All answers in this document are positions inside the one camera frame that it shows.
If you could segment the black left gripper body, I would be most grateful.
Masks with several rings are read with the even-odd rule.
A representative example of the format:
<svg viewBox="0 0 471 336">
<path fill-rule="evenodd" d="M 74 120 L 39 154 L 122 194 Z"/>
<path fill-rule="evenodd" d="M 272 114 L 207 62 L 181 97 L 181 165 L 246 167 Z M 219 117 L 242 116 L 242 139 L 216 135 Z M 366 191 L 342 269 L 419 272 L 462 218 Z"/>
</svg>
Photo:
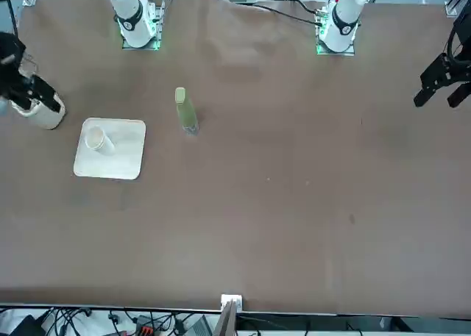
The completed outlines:
<svg viewBox="0 0 471 336">
<path fill-rule="evenodd" d="M 453 43 L 458 38 L 461 51 L 455 54 Z M 470 81 L 470 12 L 460 12 L 453 22 L 445 49 L 445 59 L 450 84 L 455 82 Z"/>
</svg>

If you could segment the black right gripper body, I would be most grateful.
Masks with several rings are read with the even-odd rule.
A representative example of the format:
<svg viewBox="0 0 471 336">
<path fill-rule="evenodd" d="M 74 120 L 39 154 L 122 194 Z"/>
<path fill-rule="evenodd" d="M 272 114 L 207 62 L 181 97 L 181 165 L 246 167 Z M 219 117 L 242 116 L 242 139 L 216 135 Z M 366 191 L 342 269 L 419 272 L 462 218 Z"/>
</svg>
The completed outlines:
<svg viewBox="0 0 471 336">
<path fill-rule="evenodd" d="M 26 46 L 12 33 L 1 32 L 1 94 L 25 94 L 28 81 L 19 71 Z"/>
</svg>

